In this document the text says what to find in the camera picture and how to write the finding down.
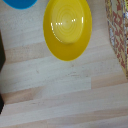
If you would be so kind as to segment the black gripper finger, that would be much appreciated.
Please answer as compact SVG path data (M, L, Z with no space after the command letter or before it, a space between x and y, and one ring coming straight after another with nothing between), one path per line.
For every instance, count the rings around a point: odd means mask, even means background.
M5 56L5 51L4 51L4 46L3 46L3 41L2 41L2 36L0 31L0 71L2 70L2 67L5 61L6 61L6 56Z

